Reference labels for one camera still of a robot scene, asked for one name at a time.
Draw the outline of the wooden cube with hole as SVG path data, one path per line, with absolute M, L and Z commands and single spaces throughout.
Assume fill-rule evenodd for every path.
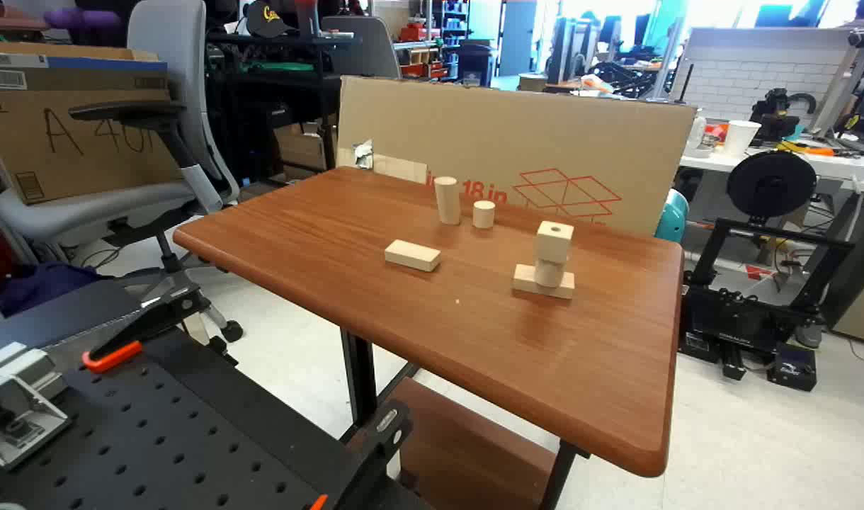
M 537 258 L 545 259 L 545 264 L 567 264 L 568 248 L 571 248 L 571 234 L 574 234 L 571 222 L 540 220 L 537 231 L 536 231 Z

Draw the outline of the rectangular wooden block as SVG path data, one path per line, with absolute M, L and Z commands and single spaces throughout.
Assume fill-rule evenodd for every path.
M 385 245 L 385 259 L 397 264 L 397 265 L 419 268 L 419 271 L 434 271 L 441 259 L 441 251 L 434 245 L 421 245 L 421 244 L 397 237 Z

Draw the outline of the flat wooden base block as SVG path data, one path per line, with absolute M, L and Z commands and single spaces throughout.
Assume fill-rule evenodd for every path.
M 517 292 L 568 300 L 574 293 L 574 275 L 551 264 L 517 264 L 513 268 L 513 286 Z

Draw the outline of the tall wooden cylinder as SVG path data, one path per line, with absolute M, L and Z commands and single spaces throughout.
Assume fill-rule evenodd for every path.
M 435 176 L 434 191 L 435 191 L 435 218 L 441 222 L 459 222 L 460 220 L 459 181 L 452 176 Z

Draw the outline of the short wooden cylinder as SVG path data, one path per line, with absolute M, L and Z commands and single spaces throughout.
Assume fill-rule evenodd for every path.
M 473 201 L 473 227 L 489 230 L 496 222 L 496 201 Z

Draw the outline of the black table leg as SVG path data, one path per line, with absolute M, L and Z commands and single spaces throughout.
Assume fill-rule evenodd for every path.
M 375 409 L 373 350 L 368 339 L 350 330 L 343 330 L 340 341 L 343 341 L 350 419 L 357 426 L 361 426 Z

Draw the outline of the large cardboard panel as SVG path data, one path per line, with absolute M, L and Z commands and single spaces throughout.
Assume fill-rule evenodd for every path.
M 690 120 L 686 105 L 344 77 L 337 160 L 652 234 Z

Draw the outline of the black orange clamp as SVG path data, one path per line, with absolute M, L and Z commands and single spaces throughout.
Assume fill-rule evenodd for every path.
M 91 374 L 109 374 L 119 364 L 135 360 L 145 346 L 162 336 L 166 329 L 176 329 L 183 317 L 201 309 L 201 293 L 187 289 L 172 296 L 157 296 L 140 305 L 140 312 L 109 339 L 96 349 L 88 349 L 78 357 L 78 364 Z

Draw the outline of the black perforated workbench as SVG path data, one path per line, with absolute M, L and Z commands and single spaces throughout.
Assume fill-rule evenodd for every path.
M 20 510 L 426 510 L 385 475 L 385 443 L 357 452 L 172 329 L 94 374 L 65 361 L 67 424 L 0 466 Z

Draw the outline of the black 3D printer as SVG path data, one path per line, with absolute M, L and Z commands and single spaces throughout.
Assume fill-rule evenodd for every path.
M 683 278 L 679 350 L 813 391 L 822 300 L 846 255 L 846 241 L 720 218 Z

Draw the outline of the black filament spool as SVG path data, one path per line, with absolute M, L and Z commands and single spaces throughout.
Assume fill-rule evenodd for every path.
M 786 214 L 809 201 L 816 170 L 793 153 L 768 150 L 742 159 L 730 171 L 724 191 L 749 220 Z

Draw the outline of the cardboard box with writing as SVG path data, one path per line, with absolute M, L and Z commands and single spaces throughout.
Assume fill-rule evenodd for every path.
M 166 65 L 140 51 L 0 41 L 0 170 L 26 203 L 169 183 L 155 133 L 74 106 L 166 99 Z

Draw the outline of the grey metal bracket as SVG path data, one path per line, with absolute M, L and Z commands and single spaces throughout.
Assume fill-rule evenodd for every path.
M 62 371 L 41 349 L 9 341 L 0 349 L 0 466 L 21 463 L 34 449 L 67 426 L 53 404 L 65 391 Z

